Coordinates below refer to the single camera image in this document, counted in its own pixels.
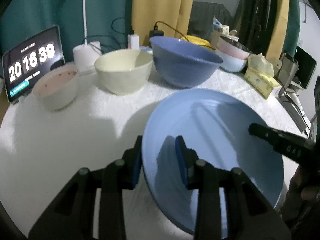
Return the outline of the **person right hand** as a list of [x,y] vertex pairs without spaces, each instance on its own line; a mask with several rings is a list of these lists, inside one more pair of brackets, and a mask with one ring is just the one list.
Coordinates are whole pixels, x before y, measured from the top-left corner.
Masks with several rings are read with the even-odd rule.
[[283,217],[302,218],[319,194],[319,171],[301,165],[290,180],[285,202],[282,207]]

